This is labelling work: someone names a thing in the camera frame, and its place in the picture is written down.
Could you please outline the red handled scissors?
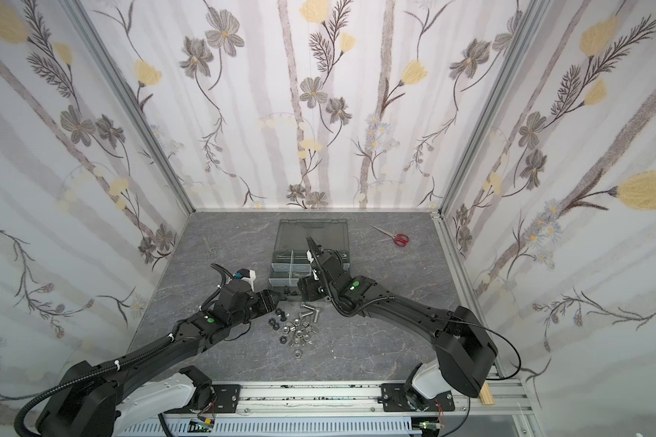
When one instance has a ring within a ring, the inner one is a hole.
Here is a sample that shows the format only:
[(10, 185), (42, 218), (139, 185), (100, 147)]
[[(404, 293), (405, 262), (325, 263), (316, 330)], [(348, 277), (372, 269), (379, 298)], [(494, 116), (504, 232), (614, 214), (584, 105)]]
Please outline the red handled scissors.
[(407, 244), (410, 242), (410, 238), (406, 234), (385, 231), (384, 229), (381, 229), (377, 226), (372, 226), (372, 228), (388, 236), (392, 240), (392, 242), (395, 243), (395, 245), (397, 245), (400, 248), (406, 247)]

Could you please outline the aluminium mounting rail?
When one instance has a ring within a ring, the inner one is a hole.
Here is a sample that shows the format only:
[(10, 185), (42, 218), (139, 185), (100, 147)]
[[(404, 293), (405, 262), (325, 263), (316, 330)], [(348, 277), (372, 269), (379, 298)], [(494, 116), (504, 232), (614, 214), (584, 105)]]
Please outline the aluminium mounting rail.
[(409, 405), (402, 381), (221, 382), (220, 402), (203, 419), (308, 416), (471, 416), (532, 415), (533, 404), (519, 382), (490, 382), (492, 404), (452, 391), (423, 409)]

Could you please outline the grey plastic organizer box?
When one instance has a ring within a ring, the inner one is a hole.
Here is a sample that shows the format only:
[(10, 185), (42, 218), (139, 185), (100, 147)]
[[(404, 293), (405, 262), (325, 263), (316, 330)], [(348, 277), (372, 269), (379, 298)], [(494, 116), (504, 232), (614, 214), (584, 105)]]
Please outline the grey plastic organizer box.
[(302, 291), (300, 281), (306, 276), (313, 277), (307, 252), (307, 237), (328, 249), (335, 249), (341, 258), (345, 271), (350, 268), (350, 245), (348, 222), (344, 218), (310, 218), (309, 220), (280, 220), (276, 236), (269, 288), (282, 295), (284, 300), (320, 300), (318, 291)]

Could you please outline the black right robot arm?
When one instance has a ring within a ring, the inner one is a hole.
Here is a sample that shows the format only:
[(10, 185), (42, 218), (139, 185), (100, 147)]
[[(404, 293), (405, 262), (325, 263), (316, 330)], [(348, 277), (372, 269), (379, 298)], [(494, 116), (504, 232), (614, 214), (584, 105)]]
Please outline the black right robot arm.
[(382, 394), (384, 406), (397, 411), (427, 411), (454, 391), (477, 398), (487, 382), (506, 381), (521, 371), (521, 356), (514, 373), (493, 378), (489, 372), (499, 355), (492, 336), (470, 309), (439, 309), (393, 293), (382, 283), (365, 276), (353, 277), (344, 269), (342, 256), (325, 249), (311, 237), (307, 260), (311, 274), (300, 280), (300, 290), (328, 298), (344, 318), (361, 316), (389, 322), (426, 340), (435, 360), (419, 364), (406, 382), (391, 394)]

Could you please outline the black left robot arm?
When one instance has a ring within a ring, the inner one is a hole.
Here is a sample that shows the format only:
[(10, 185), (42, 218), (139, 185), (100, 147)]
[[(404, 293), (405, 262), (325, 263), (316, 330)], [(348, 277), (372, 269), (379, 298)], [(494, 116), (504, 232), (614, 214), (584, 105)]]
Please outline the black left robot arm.
[(38, 393), (16, 414), (19, 436), (112, 436), (124, 414), (118, 406), (134, 391), (175, 364), (227, 340), (231, 330), (276, 310), (274, 291), (221, 291), (171, 332), (108, 362), (80, 362), (61, 382)]

